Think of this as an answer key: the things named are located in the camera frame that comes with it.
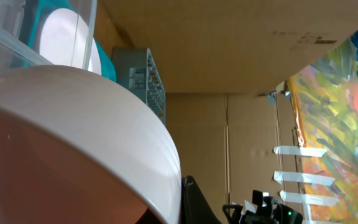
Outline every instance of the cardboard box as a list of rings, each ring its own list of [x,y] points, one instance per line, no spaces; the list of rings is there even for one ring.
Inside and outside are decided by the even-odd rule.
[[[114,47],[128,47],[119,35],[103,1],[98,2],[93,37],[111,58]]]
[[[355,0],[100,2],[168,93],[267,92],[358,30]]]
[[[252,190],[278,196],[299,192],[297,183],[280,185],[274,171],[296,172],[295,156],[278,156],[273,147],[294,145],[290,100],[277,95],[168,94],[167,128],[176,144],[182,175],[192,175],[222,221],[225,203],[252,201]],[[301,212],[301,205],[289,204]]]

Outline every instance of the colorful painting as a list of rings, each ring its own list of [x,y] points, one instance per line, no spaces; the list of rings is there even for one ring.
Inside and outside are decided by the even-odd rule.
[[[311,219],[358,223],[358,32],[289,82],[300,146],[328,149],[303,157],[303,172],[334,177],[305,185],[307,194],[337,197],[333,207],[311,206]]]

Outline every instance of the black cable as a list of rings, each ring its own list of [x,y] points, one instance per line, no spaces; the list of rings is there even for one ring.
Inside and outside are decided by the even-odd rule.
[[[280,224],[283,224],[283,207],[281,207],[280,203],[275,203],[276,205],[280,206],[280,210],[281,210],[281,222]]]

